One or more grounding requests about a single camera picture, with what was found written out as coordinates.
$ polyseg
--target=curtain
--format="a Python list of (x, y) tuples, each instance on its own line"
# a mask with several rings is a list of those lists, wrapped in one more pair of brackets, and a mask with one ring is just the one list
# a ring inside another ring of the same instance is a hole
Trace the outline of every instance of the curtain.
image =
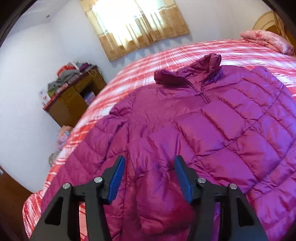
[(110, 61), (190, 33), (174, 0), (81, 0)]

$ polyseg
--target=red and white striped bedsheet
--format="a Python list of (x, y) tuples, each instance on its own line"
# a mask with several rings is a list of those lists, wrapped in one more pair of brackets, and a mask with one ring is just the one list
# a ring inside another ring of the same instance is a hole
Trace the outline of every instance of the red and white striped bedsheet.
[[(153, 54), (129, 64), (116, 75), (89, 106), (54, 162), (43, 189), (32, 194), (25, 202), (22, 215), (29, 237), (40, 218), (41, 200), (52, 179), (94, 124), (108, 115), (111, 108), (130, 92), (154, 83), (155, 70), (166, 68), (176, 71), (209, 53), (222, 55), (221, 65), (237, 65), (248, 69), (259, 65), (265, 66), (289, 88), (296, 99), (296, 58), (244, 40), (217, 40), (187, 45)], [(87, 235), (84, 205), (80, 206), (79, 215), (81, 240), (84, 240)]]

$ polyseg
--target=plaid bedspread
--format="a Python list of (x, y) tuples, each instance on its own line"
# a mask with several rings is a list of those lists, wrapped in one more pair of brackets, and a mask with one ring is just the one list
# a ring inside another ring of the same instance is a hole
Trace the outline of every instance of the plaid bedspread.
[[(154, 83), (155, 70), (166, 68), (176, 71), (209, 53), (220, 54), (222, 56), (221, 65), (237, 65), (248, 69), (259, 65), (265, 66), (288, 87), (296, 99), (296, 58), (244, 40), (218, 40), (187, 45), (153, 54), (129, 64), (116, 75), (88, 107), (54, 162), (43, 189), (32, 194), (25, 202), (22, 216), (28, 237), (31, 236), (40, 218), (41, 200), (52, 179), (94, 124), (108, 115), (111, 108), (130, 92)], [(80, 205), (79, 215), (81, 240), (84, 240), (87, 235), (84, 205)]]

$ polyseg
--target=folded pink blanket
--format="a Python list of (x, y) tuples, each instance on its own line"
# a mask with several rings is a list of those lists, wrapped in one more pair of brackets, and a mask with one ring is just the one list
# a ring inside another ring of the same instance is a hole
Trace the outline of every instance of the folded pink blanket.
[(249, 42), (256, 43), (277, 52), (293, 55), (294, 46), (283, 37), (265, 30), (248, 30), (242, 32), (240, 36)]

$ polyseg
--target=wooden desk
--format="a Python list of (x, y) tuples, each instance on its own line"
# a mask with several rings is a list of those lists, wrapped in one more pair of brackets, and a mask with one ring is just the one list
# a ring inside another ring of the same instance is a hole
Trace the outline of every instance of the wooden desk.
[(74, 127), (88, 107), (83, 96), (91, 91), (97, 96), (105, 86), (100, 71), (93, 68), (60, 93), (46, 111), (60, 126)]

